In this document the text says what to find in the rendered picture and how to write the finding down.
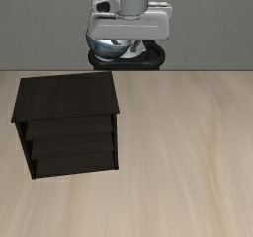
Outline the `white and blue porcelain bowl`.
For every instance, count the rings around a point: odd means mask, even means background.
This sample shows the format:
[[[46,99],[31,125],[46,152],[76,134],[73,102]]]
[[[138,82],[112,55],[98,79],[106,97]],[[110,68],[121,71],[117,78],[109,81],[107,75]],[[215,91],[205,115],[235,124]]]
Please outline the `white and blue porcelain bowl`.
[[[124,55],[132,43],[131,39],[95,39],[89,33],[86,33],[86,41],[98,59],[109,61]]]

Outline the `dark wooden slatted rack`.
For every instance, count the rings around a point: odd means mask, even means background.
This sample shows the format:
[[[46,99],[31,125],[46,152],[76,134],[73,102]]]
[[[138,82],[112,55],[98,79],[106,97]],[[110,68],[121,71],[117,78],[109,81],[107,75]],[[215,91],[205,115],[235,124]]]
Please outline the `dark wooden slatted rack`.
[[[110,72],[23,78],[11,119],[34,179],[117,170]]]

